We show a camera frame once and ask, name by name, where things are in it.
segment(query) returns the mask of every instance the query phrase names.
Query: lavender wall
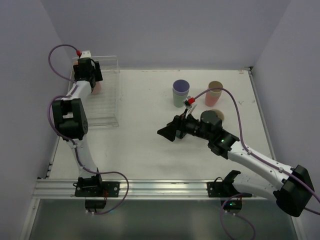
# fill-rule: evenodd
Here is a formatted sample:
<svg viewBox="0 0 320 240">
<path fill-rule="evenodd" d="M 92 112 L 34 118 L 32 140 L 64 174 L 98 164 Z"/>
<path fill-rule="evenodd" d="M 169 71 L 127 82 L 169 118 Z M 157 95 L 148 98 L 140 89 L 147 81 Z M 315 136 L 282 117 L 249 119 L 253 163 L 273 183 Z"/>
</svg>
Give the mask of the lavender wall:
<svg viewBox="0 0 320 240">
<path fill-rule="evenodd" d="M 121 67 L 253 66 L 290 0 L 41 0 L 63 42 Z"/>
<path fill-rule="evenodd" d="M 320 1 L 292 0 L 254 67 L 253 77 L 279 161 L 305 166 L 320 191 Z M 308 207 L 320 210 L 312 199 Z M 302 214 L 309 240 L 319 216 Z"/>
<path fill-rule="evenodd" d="M 0 36 L 0 239 L 16 240 L 55 141 L 47 104 L 67 84 L 47 64 L 48 52 L 60 40 L 39 0 L 1 1 Z M 64 50 L 53 59 L 69 74 Z"/>
</svg>

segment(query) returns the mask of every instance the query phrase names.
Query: beige cup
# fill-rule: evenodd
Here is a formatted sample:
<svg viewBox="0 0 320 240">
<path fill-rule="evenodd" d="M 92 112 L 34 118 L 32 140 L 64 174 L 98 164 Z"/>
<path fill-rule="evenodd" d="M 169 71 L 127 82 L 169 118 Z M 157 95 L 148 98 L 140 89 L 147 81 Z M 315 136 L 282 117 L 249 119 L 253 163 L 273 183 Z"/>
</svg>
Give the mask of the beige cup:
<svg viewBox="0 0 320 240">
<path fill-rule="evenodd" d="M 223 88 L 224 86 L 222 85 L 221 82 L 219 81 L 212 81 L 208 85 L 208 89 L 213 89 L 213 88 Z M 221 89 L 215 89 L 208 91 L 205 94 L 205 105 L 208 107 L 213 107 L 219 100 L 221 96 L 222 90 Z"/>
</svg>

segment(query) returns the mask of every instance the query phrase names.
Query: black mounting bracket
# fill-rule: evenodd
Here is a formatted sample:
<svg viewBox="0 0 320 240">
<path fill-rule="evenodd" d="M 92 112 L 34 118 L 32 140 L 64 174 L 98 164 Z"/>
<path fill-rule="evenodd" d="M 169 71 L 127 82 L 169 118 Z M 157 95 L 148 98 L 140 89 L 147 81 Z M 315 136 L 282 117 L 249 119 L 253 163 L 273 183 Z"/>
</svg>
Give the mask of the black mounting bracket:
<svg viewBox="0 0 320 240">
<path fill-rule="evenodd" d="M 95 175 L 90 178 L 78 178 L 75 186 L 74 196 L 76 197 L 102 197 L 117 198 L 119 196 L 120 182 L 102 181 L 101 175 Z"/>
</svg>

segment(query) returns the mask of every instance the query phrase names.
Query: white table surface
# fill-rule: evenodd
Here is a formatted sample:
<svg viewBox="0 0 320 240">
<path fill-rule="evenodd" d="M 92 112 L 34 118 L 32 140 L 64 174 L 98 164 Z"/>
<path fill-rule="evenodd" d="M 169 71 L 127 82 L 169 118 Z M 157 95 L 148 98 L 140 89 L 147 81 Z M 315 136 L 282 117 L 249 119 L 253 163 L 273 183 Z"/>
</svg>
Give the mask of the white table surface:
<svg viewBox="0 0 320 240">
<path fill-rule="evenodd" d="M 195 97 L 211 81 L 220 81 L 238 102 L 244 140 L 253 149 L 270 157 L 264 127 L 247 71 L 238 70 L 121 70 L 118 96 L 119 127 L 89 129 L 88 144 L 100 172 L 119 171 L 130 180 L 212 180 L 231 170 L 256 175 L 238 163 L 213 154 L 207 141 L 187 135 L 170 142 L 157 135 L 184 108 L 173 105 L 172 84 L 184 79 Z M 195 118 L 205 110 L 204 96 L 197 100 Z M 223 128 L 239 136 L 235 107 L 222 93 L 213 109 L 224 113 Z M 77 179 L 76 160 L 60 140 L 50 173 L 51 179 Z M 120 179 L 104 175 L 104 179 Z"/>
</svg>

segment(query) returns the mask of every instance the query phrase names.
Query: purple cable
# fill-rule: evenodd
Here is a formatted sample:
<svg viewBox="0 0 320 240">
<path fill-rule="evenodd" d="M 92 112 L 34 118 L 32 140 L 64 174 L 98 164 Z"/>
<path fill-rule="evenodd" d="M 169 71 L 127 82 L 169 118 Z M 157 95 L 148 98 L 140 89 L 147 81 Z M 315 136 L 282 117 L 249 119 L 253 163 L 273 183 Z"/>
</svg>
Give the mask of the purple cable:
<svg viewBox="0 0 320 240">
<path fill-rule="evenodd" d="M 197 98 L 199 98 L 200 96 L 202 96 L 203 94 L 209 92 L 209 91 L 212 91 L 212 90 L 222 90 L 222 91 L 225 91 L 227 94 L 229 94 L 229 96 L 231 97 L 232 101 L 233 101 L 233 104 L 235 106 L 235 111 L 236 111 L 236 115 L 237 115 L 237 118 L 238 118 L 238 123 L 239 123 L 239 132 L 240 132 L 240 141 L 241 141 L 241 144 L 242 144 L 242 147 L 245 149 L 245 151 L 247 153 L 249 153 L 249 149 L 247 148 L 246 144 L 245 144 L 245 141 L 244 141 L 244 136 L 243 136 L 243 131 L 242 131 L 242 124 L 241 124 L 241 119 L 240 119 L 240 113 L 239 113 L 239 109 L 238 109 L 238 106 L 237 106 L 237 103 L 236 103 L 236 100 L 234 98 L 234 96 L 231 94 L 231 92 L 229 92 L 227 89 L 223 88 L 223 87 L 215 87 L 215 88 L 210 88 L 210 89 L 207 89 L 203 92 L 201 92 L 199 95 L 197 95 L 194 100 L 196 100 Z M 257 160 L 259 160 L 260 162 L 276 169 L 276 170 L 280 170 L 280 168 L 276 165 L 273 165 L 269 162 L 267 162 L 266 160 L 262 159 L 261 157 L 259 157 L 258 155 L 254 154 L 253 152 L 250 153 L 250 155 L 252 155 L 254 158 L 256 158 Z M 286 175 L 288 175 L 289 177 L 293 178 L 294 180 L 296 180 L 298 183 L 300 183 L 305 189 L 307 189 L 314 197 L 315 199 L 320 203 L 320 197 L 315 193 L 315 191 L 313 191 L 308 185 L 306 185 L 303 181 L 301 181 L 299 178 L 297 178 L 296 176 L 294 176 L 293 174 L 285 171 L 285 170 L 282 170 L 283 173 L 285 173 Z M 305 210 L 311 212 L 311 213 L 314 213 L 314 214 L 317 214 L 317 215 L 320 215 L 320 212 L 317 212 L 317 211 L 314 211 L 314 210 L 311 210 L 309 208 L 305 208 Z"/>
<path fill-rule="evenodd" d="M 74 92 L 76 91 L 76 89 L 77 89 L 77 85 L 75 86 L 75 88 L 74 88 L 74 90 L 71 92 L 71 94 L 74 93 Z M 127 188 L 126 188 L 126 191 L 125 191 L 125 194 L 124 194 L 123 198 L 121 199 L 121 201 L 120 201 L 117 205 L 115 205 L 114 207 L 110 208 L 110 209 L 107 210 L 107 211 L 103 211 L 103 212 L 91 212 L 91 213 L 93 213 L 94 215 L 103 215 L 103 214 L 110 213 L 111 211 L 115 210 L 117 207 L 119 207 L 119 206 L 125 201 L 125 199 L 126 199 L 126 197 L 127 197 L 127 195 L 128 195 L 128 192 L 129 192 L 129 180 L 128 180 L 127 177 L 126 177 L 124 174 L 122 174 L 121 172 L 118 172 L 118 171 L 105 171 L 105 172 L 92 171 L 92 170 L 86 168 L 86 167 L 81 163 L 81 161 L 80 161 L 80 159 L 79 159 L 79 154 L 78 154 L 76 142 L 75 142 L 72 138 L 69 138 L 69 137 L 64 136 L 63 134 L 61 134 L 61 133 L 56 129 L 56 127 L 55 127 L 55 125 L 54 125 L 54 123 L 52 122 L 52 119 L 51 119 L 51 111 L 50 111 L 50 110 L 51 110 L 51 106 L 52 106 L 53 102 L 54 102 L 56 99 L 67 98 L 67 97 L 68 97 L 68 96 L 58 95 L 58 96 L 54 97 L 54 98 L 50 101 L 50 103 L 49 103 L 49 105 L 48 105 L 48 107 L 47 107 L 47 109 L 46 109 L 46 115 L 47 115 L 49 124 L 50 124 L 51 128 L 53 129 L 53 131 L 54 131 L 58 136 L 62 137 L 64 140 L 71 141 L 71 142 L 73 143 L 73 145 L 76 146 L 76 147 L 74 148 L 76 161 L 77 161 L 77 163 L 80 165 L 80 167 L 82 167 L 85 171 L 87 171 L 88 173 L 91 173 L 91 174 L 98 174 L 98 175 L 102 175 L 102 174 L 118 174 L 118 175 L 121 175 L 121 176 L 125 179 Z"/>
<path fill-rule="evenodd" d="M 225 233 L 229 236 L 229 238 L 231 238 L 232 240 L 236 240 L 236 239 L 228 232 L 228 229 L 227 229 L 227 227 L 226 227 L 226 225 L 225 225 L 225 223 L 224 223 L 224 212 L 225 212 L 225 211 L 224 211 L 224 206 L 225 206 L 225 205 L 227 204 L 227 202 L 229 202 L 231 199 L 236 198 L 236 197 L 241 197 L 242 195 L 243 195 L 243 193 L 239 193 L 239 194 L 236 194 L 236 195 L 234 195 L 234 196 L 229 197 L 227 200 L 225 200 L 225 201 L 223 202 L 223 204 L 222 204 L 222 206 L 221 206 L 221 208 L 220 208 L 220 222 L 221 222 L 222 228 L 223 228 L 223 230 L 225 231 Z M 255 229 L 255 226 L 254 226 L 248 219 L 246 219 L 244 216 L 241 216 L 241 215 L 239 215 L 239 214 L 235 214 L 234 216 L 236 216 L 236 217 L 244 220 L 245 222 L 247 222 L 247 223 L 250 225 L 250 227 L 251 227 L 252 230 L 253 230 L 253 236 L 252 236 L 252 238 L 250 238 L 250 240 L 254 240 L 254 239 L 256 238 L 256 229 Z"/>
<path fill-rule="evenodd" d="M 72 82 L 72 83 L 75 83 L 76 81 L 72 80 L 71 78 L 68 78 L 68 77 L 65 77 L 65 76 L 61 75 L 59 72 L 57 72 L 57 71 L 55 70 L 54 66 L 52 66 L 52 63 L 51 63 L 51 55 L 52 55 L 52 53 L 54 52 L 54 50 L 56 50 L 57 48 L 60 48 L 60 47 L 70 47 L 70 48 L 73 48 L 73 49 L 76 50 L 76 51 L 78 50 L 75 46 L 72 46 L 72 45 L 70 45 L 70 44 L 60 44 L 60 45 L 55 46 L 54 48 L 51 49 L 51 51 L 49 52 L 49 55 L 48 55 L 49 66 L 50 66 L 50 68 L 52 69 L 52 71 L 53 71 L 55 74 L 57 74 L 59 77 L 65 79 L 65 80 L 68 80 L 68 81 L 70 81 L 70 82 Z"/>
</svg>

